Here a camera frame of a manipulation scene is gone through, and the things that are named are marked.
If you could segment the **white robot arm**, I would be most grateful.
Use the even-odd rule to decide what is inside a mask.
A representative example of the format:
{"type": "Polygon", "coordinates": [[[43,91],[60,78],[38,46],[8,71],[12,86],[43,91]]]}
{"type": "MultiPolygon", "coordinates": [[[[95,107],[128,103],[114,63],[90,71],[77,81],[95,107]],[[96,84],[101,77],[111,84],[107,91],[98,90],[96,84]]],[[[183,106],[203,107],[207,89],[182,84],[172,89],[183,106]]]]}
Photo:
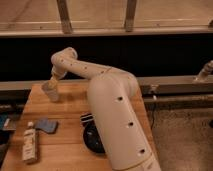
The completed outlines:
{"type": "Polygon", "coordinates": [[[162,171],[130,102],[139,90],[133,74],[81,61],[71,47],[53,54],[51,63],[52,85],[69,72],[89,80],[90,111],[113,171],[162,171]]]}

